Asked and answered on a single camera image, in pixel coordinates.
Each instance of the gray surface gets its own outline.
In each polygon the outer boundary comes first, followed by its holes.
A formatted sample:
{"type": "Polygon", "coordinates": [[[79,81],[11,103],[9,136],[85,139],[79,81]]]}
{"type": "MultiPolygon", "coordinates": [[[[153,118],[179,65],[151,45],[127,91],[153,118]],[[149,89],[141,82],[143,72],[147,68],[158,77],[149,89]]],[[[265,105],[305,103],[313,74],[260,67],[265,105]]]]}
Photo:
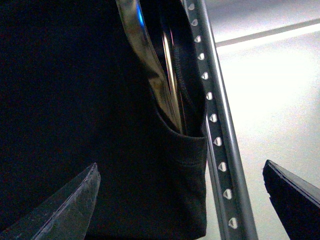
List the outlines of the gray surface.
{"type": "Polygon", "coordinates": [[[206,2],[216,43],[320,18],[319,0],[206,2]]]}
{"type": "Polygon", "coordinates": [[[289,239],[264,186],[267,159],[320,188],[319,39],[219,54],[260,240],[289,239]]]}

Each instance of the black plastic object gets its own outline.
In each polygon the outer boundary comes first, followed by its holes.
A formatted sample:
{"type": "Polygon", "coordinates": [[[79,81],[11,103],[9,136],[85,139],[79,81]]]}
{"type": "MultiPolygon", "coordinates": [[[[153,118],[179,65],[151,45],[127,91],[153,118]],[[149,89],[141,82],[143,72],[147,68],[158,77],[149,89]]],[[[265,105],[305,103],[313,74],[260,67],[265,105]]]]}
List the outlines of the black plastic object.
{"type": "Polygon", "coordinates": [[[95,209],[99,186],[100,174],[94,163],[30,214],[0,233],[0,239],[83,240],[95,209]]]}
{"type": "Polygon", "coordinates": [[[263,177],[270,201],[291,240],[320,239],[320,189],[267,160],[263,177]]]}

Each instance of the perforated metal upright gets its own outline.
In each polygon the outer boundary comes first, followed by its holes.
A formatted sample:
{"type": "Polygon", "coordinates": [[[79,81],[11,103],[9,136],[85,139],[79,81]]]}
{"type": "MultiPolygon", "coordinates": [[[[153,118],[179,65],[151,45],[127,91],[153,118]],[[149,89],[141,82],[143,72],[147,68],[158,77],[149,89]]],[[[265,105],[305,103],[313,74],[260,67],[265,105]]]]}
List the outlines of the perforated metal upright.
{"type": "Polygon", "coordinates": [[[207,100],[208,165],[222,240],[257,240],[235,129],[205,0],[182,0],[207,100]]]}

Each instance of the black fabric bag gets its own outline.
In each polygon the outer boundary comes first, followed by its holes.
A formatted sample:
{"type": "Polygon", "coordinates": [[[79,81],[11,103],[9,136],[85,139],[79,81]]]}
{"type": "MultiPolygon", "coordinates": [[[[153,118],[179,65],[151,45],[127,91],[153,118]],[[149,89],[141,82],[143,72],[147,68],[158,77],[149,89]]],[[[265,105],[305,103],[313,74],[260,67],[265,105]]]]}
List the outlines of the black fabric bag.
{"type": "MultiPolygon", "coordinates": [[[[206,234],[205,94],[187,16],[166,4],[188,136],[163,119],[114,0],[1,5],[0,231],[97,163],[87,236],[206,234]]],[[[143,14],[156,5],[141,1],[143,14]]]]}

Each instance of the dark corner piece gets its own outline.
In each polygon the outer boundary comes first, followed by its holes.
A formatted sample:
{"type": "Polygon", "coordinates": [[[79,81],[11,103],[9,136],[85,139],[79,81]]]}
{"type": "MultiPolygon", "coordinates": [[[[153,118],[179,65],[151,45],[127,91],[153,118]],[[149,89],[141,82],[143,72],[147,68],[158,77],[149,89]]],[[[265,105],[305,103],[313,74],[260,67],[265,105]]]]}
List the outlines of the dark corner piece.
{"type": "Polygon", "coordinates": [[[95,209],[100,179],[97,164],[90,165],[0,233],[0,240],[83,240],[95,209]]]}
{"type": "Polygon", "coordinates": [[[265,188],[291,240],[320,239],[320,189],[267,160],[265,188]]]}

